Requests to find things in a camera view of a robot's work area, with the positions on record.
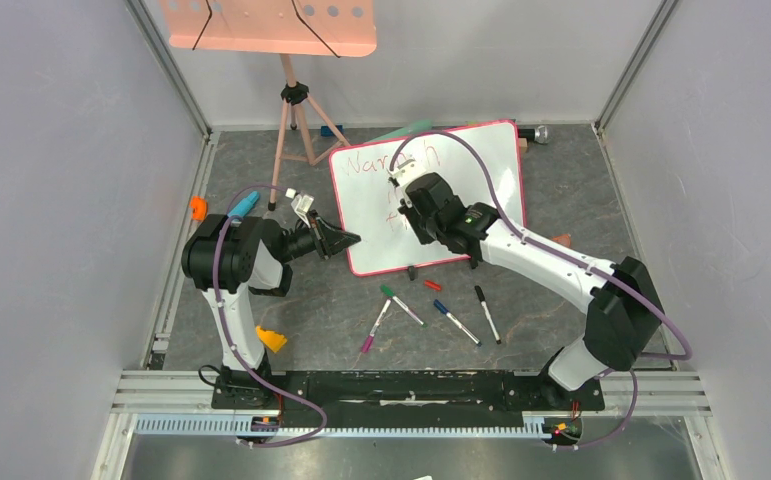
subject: purple marker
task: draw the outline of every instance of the purple marker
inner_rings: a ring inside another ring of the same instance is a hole
[[[376,329],[379,328],[379,324],[382,323],[382,317],[385,316],[385,312],[388,311],[388,307],[391,306],[391,299],[385,300],[385,306],[382,307],[382,311],[379,312],[379,316],[376,317],[376,322],[373,324],[373,328],[370,329],[370,333],[367,335],[367,340],[364,341],[364,345],[361,346],[361,353],[367,353],[370,350],[370,346],[373,345],[373,336],[376,335]]]

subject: black wire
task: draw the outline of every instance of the black wire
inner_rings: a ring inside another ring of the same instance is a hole
[[[202,380],[202,383],[208,385],[211,388],[214,388],[217,386],[217,383],[209,382],[203,375],[202,375],[202,369],[203,368],[209,368],[214,371],[214,373],[220,375],[220,370],[215,367],[214,365],[203,365],[200,368],[197,369],[197,375],[200,377],[200,380]]]
[[[191,51],[194,51],[194,50],[197,49],[197,44],[199,43],[200,39],[202,38],[202,34],[205,33],[205,29],[206,29],[206,27],[208,27],[208,22],[210,22],[211,21],[211,17],[214,16],[214,10],[212,10],[211,9],[211,5],[208,4],[208,0],[205,0],[205,6],[208,7],[208,18],[205,19],[205,25],[202,26],[202,30],[200,30],[200,34],[197,37],[197,41],[194,42],[194,48],[192,48]]]
[[[311,28],[311,26],[310,26],[308,23],[306,23],[306,21],[305,21],[305,20],[303,20],[303,17],[300,15],[300,11],[299,11],[299,10],[297,10],[297,1],[296,1],[296,0],[291,0],[291,5],[293,5],[293,7],[294,7],[294,13],[296,13],[296,14],[297,14],[297,19],[298,19],[298,20],[299,20],[299,21],[300,21],[300,22],[301,22],[303,25],[305,25],[305,26],[306,26],[306,28],[308,29],[308,31],[310,31],[310,32],[312,33],[312,35],[314,35],[315,37],[317,37],[317,39],[318,39],[318,40],[320,40],[320,43],[322,43],[322,44],[323,44],[323,46],[325,46],[326,48],[328,48],[328,49],[329,49],[329,51],[330,51],[330,52],[332,52],[332,55],[335,55],[335,58],[341,58],[341,56],[340,56],[340,55],[338,55],[337,53],[335,53],[335,50],[332,50],[332,47],[330,47],[330,46],[329,46],[329,44],[328,44],[328,43],[326,43],[326,40],[324,40],[324,39],[320,38],[320,35],[318,35],[318,34],[317,34],[317,32],[315,32],[315,31],[314,31],[314,29],[313,29],[313,28]]]

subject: green object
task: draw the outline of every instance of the green object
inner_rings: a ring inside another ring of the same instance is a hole
[[[406,137],[413,133],[425,132],[427,130],[432,130],[432,120],[418,120],[411,125],[405,126],[399,130],[394,130],[391,133],[386,133],[381,137],[376,137],[373,140],[369,140],[367,143],[381,142],[383,140],[390,140],[397,137]]]

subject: yellow object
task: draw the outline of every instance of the yellow object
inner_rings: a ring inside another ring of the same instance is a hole
[[[265,330],[261,326],[255,327],[255,333],[258,335],[258,339],[261,340],[271,352],[276,353],[288,343],[288,339],[281,333],[276,333],[272,330]]]

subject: blue object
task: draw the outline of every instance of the blue object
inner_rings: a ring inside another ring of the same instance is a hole
[[[445,307],[444,304],[439,302],[438,300],[433,301],[432,304],[435,305],[435,308],[437,308],[438,311],[443,313],[444,315],[449,313],[449,311],[447,310],[447,307]]]
[[[338,131],[341,133],[344,133],[344,126],[343,125],[335,125],[338,127]],[[335,134],[332,133],[332,130],[329,129],[328,125],[323,125],[320,127],[320,136],[321,137],[334,137]]]
[[[250,210],[252,210],[252,207],[255,206],[255,202],[258,201],[258,192],[252,192],[251,194],[247,195],[243,200],[238,202],[237,205],[235,205],[235,208],[232,209],[231,212],[229,212],[229,216],[237,215],[239,217],[243,217],[246,214],[250,213]]]

